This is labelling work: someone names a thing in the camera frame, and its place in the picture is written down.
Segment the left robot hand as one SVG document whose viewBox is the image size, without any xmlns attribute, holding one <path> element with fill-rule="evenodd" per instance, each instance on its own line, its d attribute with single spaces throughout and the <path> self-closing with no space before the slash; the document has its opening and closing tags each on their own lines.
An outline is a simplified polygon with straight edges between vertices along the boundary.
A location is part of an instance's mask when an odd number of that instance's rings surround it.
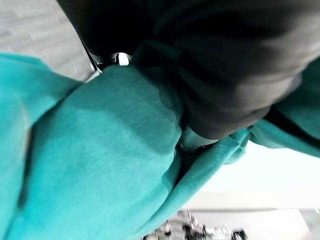
<svg viewBox="0 0 320 240">
<path fill-rule="evenodd" d="M 197 136 L 221 140 L 266 118 L 320 56 L 317 0 L 60 0 L 96 64 L 123 52 L 180 89 Z"/>
</svg>

